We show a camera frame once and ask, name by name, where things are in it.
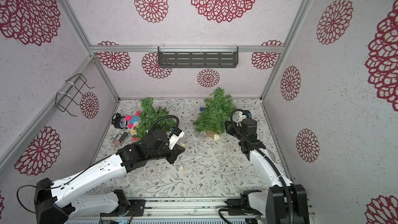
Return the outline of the green christmas tree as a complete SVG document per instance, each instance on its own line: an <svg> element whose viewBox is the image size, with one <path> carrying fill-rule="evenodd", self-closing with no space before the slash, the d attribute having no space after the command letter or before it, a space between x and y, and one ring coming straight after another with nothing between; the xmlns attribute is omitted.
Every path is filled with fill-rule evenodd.
<svg viewBox="0 0 398 224"><path fill-rule="evenodd" d="M135 141L141 140L150 131L153 123L170 113L168 109L164 106L154 106L154 99L151 97L146 97L141 100L142 112L140 113L140 120L138 124L133 128L134 133L132 138ZM175 127L176 120L174 118L163 119L157 122L152 130L163 130L165 132L171 132Z"/></svg>
<svg viewBox="0 0 398 224"><path fill-rule="evenodd" d="M230 120L230 114L236 109L233 97L218 87L204 100L204 104L204 110L193 122L195 131L213 132L221 137L226 131L224 123Z"/></svg>

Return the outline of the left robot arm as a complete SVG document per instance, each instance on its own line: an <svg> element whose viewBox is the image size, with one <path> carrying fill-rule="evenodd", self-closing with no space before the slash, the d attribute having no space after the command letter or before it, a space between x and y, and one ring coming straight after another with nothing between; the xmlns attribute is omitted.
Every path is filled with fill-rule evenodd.
<svg viewBox="0 0 398 224"><path fill-rule="evenodd" d="M136 169L148 161L165 159L174 164L185 149L177 145L184 136L174 115L156 120L139 141L125 145L116 153L85 170L55 181L45 178L35 186L33 214L39 224L64 224L77 217L94 214L121 216L131 204L123 190L87 196L90 189Z"/></svg>

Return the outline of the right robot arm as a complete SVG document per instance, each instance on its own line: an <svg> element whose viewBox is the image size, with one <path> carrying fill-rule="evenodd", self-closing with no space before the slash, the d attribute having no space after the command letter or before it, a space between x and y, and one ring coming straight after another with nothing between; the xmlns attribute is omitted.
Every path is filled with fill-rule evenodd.
<svg viewBox="0 0 398 224"><path fill-rule="evenodd" d="M257 138L257 121L247 110L233 110L225 123L226 133L237 138L241 152L255 166L268 192L246 190L239 199L228 199L228 207L218 210L220 218L229 223L229 215L259 215L266 224L308 224L310 222L306 190L294 184L272 161L265 145Z"/></svg>

